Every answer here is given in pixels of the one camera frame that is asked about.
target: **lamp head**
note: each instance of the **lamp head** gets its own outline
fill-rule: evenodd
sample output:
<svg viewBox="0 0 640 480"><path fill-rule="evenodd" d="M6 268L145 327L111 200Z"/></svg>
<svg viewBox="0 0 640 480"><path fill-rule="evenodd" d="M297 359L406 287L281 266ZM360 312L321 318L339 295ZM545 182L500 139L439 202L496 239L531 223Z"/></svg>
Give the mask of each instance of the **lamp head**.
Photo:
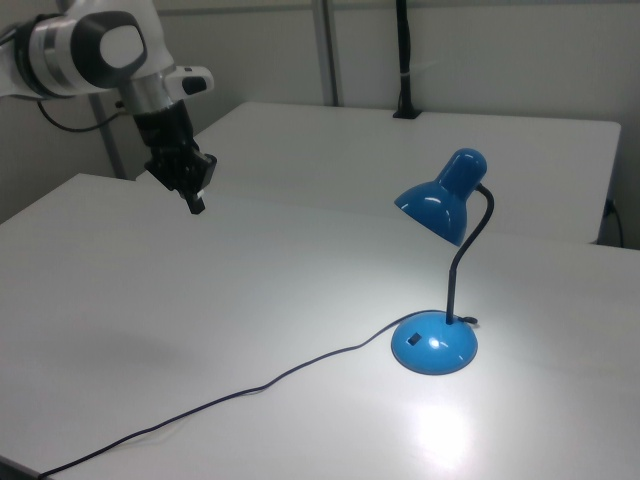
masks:
<svg viewBox="0 0 640 480"><path fill-rule="evenodd" d="M460 246L467 229L467 199L485 173L487 161L482 154L462 148L434 181L410 188L395 204L421 225Z"/></svg>

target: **table surface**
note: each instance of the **table surface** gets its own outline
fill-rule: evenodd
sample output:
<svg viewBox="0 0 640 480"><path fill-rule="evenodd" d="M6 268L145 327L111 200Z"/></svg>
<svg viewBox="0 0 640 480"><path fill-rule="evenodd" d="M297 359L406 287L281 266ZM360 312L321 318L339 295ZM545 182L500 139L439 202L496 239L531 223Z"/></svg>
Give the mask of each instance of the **table surface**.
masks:
<svg viewBox="0 0 640 480"><path fill-rule="evenodd" d="M45 471L445 307L415 222L78 176L0 226L0 457ZM60 479L637 479L640 255L482 235L443 377L391 333Z"/></svg>
<svg viewBox="0 0 640 480"><path fill-rule="evenodd" d="M489 230L597 239L620 125L612 122L246 103L201 132L218 158L207 192L392 217L393 202L471 147L496 197ZM153 183L146 173L141 180ZM470 199L470 224L484 199Z"/></svg>

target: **lamp base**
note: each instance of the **lamp base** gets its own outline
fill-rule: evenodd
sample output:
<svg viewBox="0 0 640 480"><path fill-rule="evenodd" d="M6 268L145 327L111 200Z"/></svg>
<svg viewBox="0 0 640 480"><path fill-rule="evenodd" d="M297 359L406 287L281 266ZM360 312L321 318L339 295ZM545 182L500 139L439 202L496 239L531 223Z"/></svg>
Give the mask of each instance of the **lamp base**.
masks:
<svg viewBox="0 0 640 480"><path fill-rule="evenodd" d="M466 367L478 351L471 327L458 317L447 325L445 312L417 313L404 320L393 334L391 350L409 370L445 375Z"/></svg>

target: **white wall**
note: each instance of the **white wall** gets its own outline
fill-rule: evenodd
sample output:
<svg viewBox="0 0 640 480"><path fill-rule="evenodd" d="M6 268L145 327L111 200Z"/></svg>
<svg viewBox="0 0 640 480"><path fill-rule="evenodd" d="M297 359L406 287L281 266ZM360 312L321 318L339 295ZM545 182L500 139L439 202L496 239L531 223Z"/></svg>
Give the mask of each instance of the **white wall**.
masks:
<svg viewBox="0 0 640 480"><path fill-rule="evenodd" d="M338 9L335 20L345 106L395 108L395 11ZM611 194L640 248L640 5L412 8L409 22L420 108L620 123Z"/></svg>
<svg viewBox="0 0 640 480"><path fill-rule="evenodd" d="M206 66L214 76L213 92L187 101L196 133L246 101L323 104L310 9L161 14L161 21L176 63ZM107 111L114 99L108 97ZM127 173L134 178L150 155L131 119L119 121L112 130Z"/></svg>
<svg viewBox="0 0 640 480"><path fill-rule="evenodd" d="M53 0L0 2L0 23L4 26L57 11ZM46 106L63 124L95 124L86 98ZM0 222L80 172L113 176L98 132L63 132L47 123L35 103L0 99Z"/></svg>

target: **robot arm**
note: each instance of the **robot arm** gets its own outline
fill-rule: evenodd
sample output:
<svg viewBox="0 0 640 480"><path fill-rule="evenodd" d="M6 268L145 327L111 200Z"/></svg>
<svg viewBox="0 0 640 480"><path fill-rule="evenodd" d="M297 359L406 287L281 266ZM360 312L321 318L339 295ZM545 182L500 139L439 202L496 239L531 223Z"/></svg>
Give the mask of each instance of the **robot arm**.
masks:
<svg viewBox="0 0 640 480"><path fill-rule="evenodd" d="M0 97L68 98L118 89L152 159L145 164L191 213L216 165L200 153L183 100L213 88L203 67L176 67L151 0L76 0L0 33Z"/></svg>

